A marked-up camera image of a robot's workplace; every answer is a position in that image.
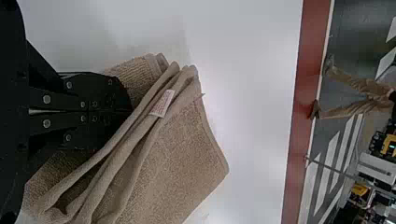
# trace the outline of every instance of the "machine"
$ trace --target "machine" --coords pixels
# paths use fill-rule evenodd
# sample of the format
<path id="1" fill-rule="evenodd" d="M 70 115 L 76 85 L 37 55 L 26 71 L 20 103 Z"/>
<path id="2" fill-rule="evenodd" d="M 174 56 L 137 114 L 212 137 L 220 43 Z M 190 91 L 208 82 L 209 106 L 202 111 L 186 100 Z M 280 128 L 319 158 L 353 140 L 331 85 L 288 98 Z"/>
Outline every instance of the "machine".
<path id="1" fill-rule="evenodd" d="M 0 224 L 9 224 L 48 158 L 101 148 L 133 109 L 116 77 L 56 72 L 26 40 L 15 0 L 0 1 L 0 27 Z"/>

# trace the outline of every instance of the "folded towel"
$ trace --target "folded towel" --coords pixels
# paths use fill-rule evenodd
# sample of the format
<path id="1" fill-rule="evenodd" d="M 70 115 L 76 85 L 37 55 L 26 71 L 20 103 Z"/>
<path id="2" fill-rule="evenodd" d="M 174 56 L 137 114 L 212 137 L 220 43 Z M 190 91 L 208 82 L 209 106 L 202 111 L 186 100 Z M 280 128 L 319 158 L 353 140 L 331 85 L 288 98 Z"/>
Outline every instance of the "folded towel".
<path id="1" fill-rule="evenodd" d="M 195 66 L 150 54 L 104 74 L 120 79 L 134 112 L 96 153 L 56 153 L 26 184 L 22 209 L 39 223 L 182 223 L 229 172 Z M 163 118 L 151 115 L 168 90 Z"/>

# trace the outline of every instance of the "floor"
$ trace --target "floor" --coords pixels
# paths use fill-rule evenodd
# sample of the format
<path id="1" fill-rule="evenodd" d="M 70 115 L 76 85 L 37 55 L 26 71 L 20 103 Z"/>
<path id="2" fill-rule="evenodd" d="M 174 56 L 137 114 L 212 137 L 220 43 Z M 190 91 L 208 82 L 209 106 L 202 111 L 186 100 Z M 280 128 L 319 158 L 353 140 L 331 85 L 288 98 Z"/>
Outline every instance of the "floor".
<path id="1" fill-rule="evenodd" d="M 231 172 L 186 224 L 280 223 L 303 0 L 18 2 L 58 71 L 148 52 L 196 64 Z"/>
<path id="2" fill-rule="evenodd" d="M 336 0 L 327 48 L 327 52 L 335 55 L 335 64 L 354 76 L 380 77 L 396 55 L 394 8 L 394 1 Z M 326 77 L 319 84 L 318 96 L 324 109 L 364 98 Z M 317 120 L 309 157 L 345 171 L 359 144 L 362 121 L 362 115 Z M 343 185 L 343 177 L 310 163 L 306 168 L 299 223 L 326 223 L 335 211 Z"/>

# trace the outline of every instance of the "gray floor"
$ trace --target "gray floor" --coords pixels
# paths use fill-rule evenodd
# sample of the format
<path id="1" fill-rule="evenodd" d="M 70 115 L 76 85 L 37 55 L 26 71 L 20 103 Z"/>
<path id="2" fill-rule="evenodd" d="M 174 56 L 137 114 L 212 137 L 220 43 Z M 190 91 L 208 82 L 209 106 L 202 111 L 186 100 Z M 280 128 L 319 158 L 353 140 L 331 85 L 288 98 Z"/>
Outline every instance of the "gray floor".
<path id="1" fill-rule="evenodd" d="M 384 73 L 384 76 L 382 76 L 379 81 L 384 83 L 396 83 L 396 67 L 393 66 L 390 69 L 388 69 Z M 376 131 L 381 131 L 381 132 L 384 131 L 388 123 L 388 119 L 389 119 L 388 116 L 384 116 L 382 114 L 371 114 L 365 116 L 364 122 L 361 126 L 361 137 L 355 149 L 355 156 L 353 157 L 351 165 L 347 170 L 347 172 L 350 175 L 356 174 L 356 166 L 358 164 L 360 154 L 368 150 L 371 137 Z M 340 201 L 338 202 L 339 207 L 343 207 L 346 204 L 353 183 L 354 183 L 353 180 L 348 178 L 345 179 L 343 194 L 340 198 Z"/>

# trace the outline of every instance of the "white surface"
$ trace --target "white surface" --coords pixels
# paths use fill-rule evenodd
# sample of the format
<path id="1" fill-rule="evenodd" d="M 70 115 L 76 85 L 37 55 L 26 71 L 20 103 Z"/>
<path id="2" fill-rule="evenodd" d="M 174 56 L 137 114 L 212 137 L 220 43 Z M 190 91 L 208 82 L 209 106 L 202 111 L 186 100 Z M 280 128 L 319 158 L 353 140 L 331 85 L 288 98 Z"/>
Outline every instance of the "white surface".
<path id="1" fill-rule="evenodd" d="M 315 161 L 320 161 L 321 153 L 315 157 Z M 318 164 L 310 162 L 306 168 L 303 197 L 300 204 L 300 215 L 298 224 L 306 224 L 308 221 L 309 208 L 311 207 L 314 186 L 318 174 Z"/>
<path id="2" fill-rule="evenodd" d="M 327 208 L 326 212 L 324 213 L 323 217 L 320 219 L 319 224 L 323 224 L 327 217 L 329 216 L 330 212 L 332 211 L 332 209 L 335 207 L 335 205 L 338 202 L 338 199 L 341 197 L 341 192 L 343 191 L 342 188 L 340 188 L 337 192 L 337 194 L 335 195 L 335 197 L 332 199 L 332 203 L 330 204 L 330 206 Z"/>
<path id="3" fill-rule="evenodd" d="M 349 121 L 346 123 L 346 128 L 344 129 L 343 141 L 341 142 L 340 152 L 338 155 L 337 163 L 335 164 L 335 169 L 339 170 L 339 171 L 341 171 L 341 166 L 343 165 L 343 161 L 344 161 L 346 150 L 347 150 L 347 141 L 349 140 L 350 131 L 352 129 L 352 124 L 353 124 L 354 119 L 355 119 L 355 116 L 350 118 Z M 339 174 L 334 172 L 334 174 L 332 176 L 332 187 L 330 188 L 330 190 L 334 189 L 335 185 L 338 182 L 339 176 L 340 176 Z"/>
<path id="4" fill-rule="evenodd" d="M 302 2 L 20 5 L 28 38 L 58 71 L 100 71 L 146 52 L 196 64 L 231 172 L 186 223 L 255 224 L 280 223 Z"/>
<path id="5" fill-rule="evenodd" d="M 337 169 L 339 171 L 343 171 L 342 164 L 344 163 L 344 160 L 345 160 L 344 171 L 349 166 L 350 159 L 351 159 L 351 156 L 352 156 L 354 148 L 355 148 L 357 136 L 361 129 L 362 115 L 357 116 L 356 124 L 354 126 L 352 126 L 353 120 L 355 118 L 356 118 L 356 116 L 352 117 L 346 123 L 344 136 L 343 136 L 341 146 L 339 147 L 339 152 L 337 155 L 338 159 L 337 159 L 336 165 L 334 167 L 335 169 Z M 333 164 L 333 159 L 334 159 L 334 156 L 336 155 L 338 141 L 340 140 L 339 136 L 340 136 L 340 132 L 338 132 L 332 138 L 332 140 L 329 142 L 327 153 L 326 153 L 326 161 L 325 161 L 326 165 Z M 351 142 L 350 142 L 350 146 L 347 147 L 347 142 L 348 142 L 349 138 L 351 139 Z M 320 161 L 320 156 L 321 156 L 321 153 L 319 153 L 317 155 L 317 157 L 315 158 L 315 161 Z M 328 196 L 328 194 L 326 194 L 326 193 L 327 193 L 328 187 L 329 187 L 331 171 L 328 169 L 323 170 L 322 176 L 320 178 L 320 184 L 318 187 L 318 191 L 314 191 L 314 186 L 316 184 L 315 182 L 316 182 L 317 175 L 318 175 L 318 168 L 317 168 L 316 164 L 315 164 L 315 166 L 314 166 L 314 164 L 315 163 L 313 163 L 313 162 L 309 163 L 309 165 L 307 167 L 306 174 L 305 174 L 303 199 L 302 199 L 302 202 L 300 205 L 300 215 L 299 215 L 299 222 L 298 222 L 299 224 L 305 224 L 306 221 L 308 220 L 311 202 L 312 202 L 313 198 L 317 199 L 316 204 L 315 204 L 314 216 L 318 214 L 319 210 L 326 209 L 323 213 L 323 216 L 320 218 L 320 221 L 319 221 L 319 223 L 323 223 L 326 220 L 326 218 L 329 216 L 332 209 L 335 207 L 335 204 L 337 203 L 338 199 L 340 198 L 340 196 L 342 194 L 343 187 L 341 187 L 339 189 L 335 198 L 332 199 L 332 202 L 329 206 L 326 203 L 324 203 L 326 196 Z M 329 192 L 332 192 L 332 190 L 334 189 L 335 185 L 338 182 L 339 177 L 340 177 L 339 174 L 337 174 L 336 172 L 333 172 L 332 185 L 330 187 Z"/>
<path id="6" fill-rule="evenodd" d="M 375 79 L 378 79 L 385 71 L 387 71 L 387 69 L 393 63 L 395 56 L 396 56 L 396 48 L 392 49 L 381 59 L 381 61 L 379 61 L 379 66 L 378 66 L 378 70 L 376 70 Z"/>
<path id="7" fill-rule="evenodd" d="M 326 161 L 324 162 L 324 164 L 327 166 L 332 166 L 332 160 L 334 159 L 334 154 L 335 154 L 335 150 L 337 149 L 339 137 L 340 137 L 340 132 L 338 132 L 329 142 L 329 146 L 327 147 L 327 153 L 326 153 Z M 329 178 L 330 178 L 330 170 L 323 169 L 323 174 L 320 179 L 317 204 L 315 205 L 315 214 L 323 205 L 324 198 L 326 197 L 327 187 L 329 185 Z"/>
<path id="8" fill-rule="evenodd" d="M 344 166 L 344 172 L 347 170 L 350 164 L 350 159 L 352 158 L 352 154 L 356 145 L 356 141 L 358 140 L 358 135 L 361 130 L 361 120 L 363 119 L 363 114 L 358 115 L 358 119 L 356 119 L 356 124 L 355 124 L 355 131 L 353 131 L 352 134 L 352 140 L 350 142 L 350 147 L 349 151 L 346 156 L 346 165 Z"/>
<path id="9" fill-rule="evenodd" d="M 396 36 L 396 17 L 393 18 L 392 24 L 390 25 L 387 42 L 390 41 L 395 36 Z"/>
<path id="10" fill-rule="evenodd" d="M 362 162 L 362 164 L 358 164 L 358 172 L 362 172 L 369 176 L 375 176 L 376 179 L 379 179 L 389 185 L 393 185 L 395 183 L 396 164 L 393 162 L 382 160 L 367 153 L 361 153 L 359 162 Z M 375 167 L 376 170 L 369 166 L 365 166 L 364 163 Z"/>

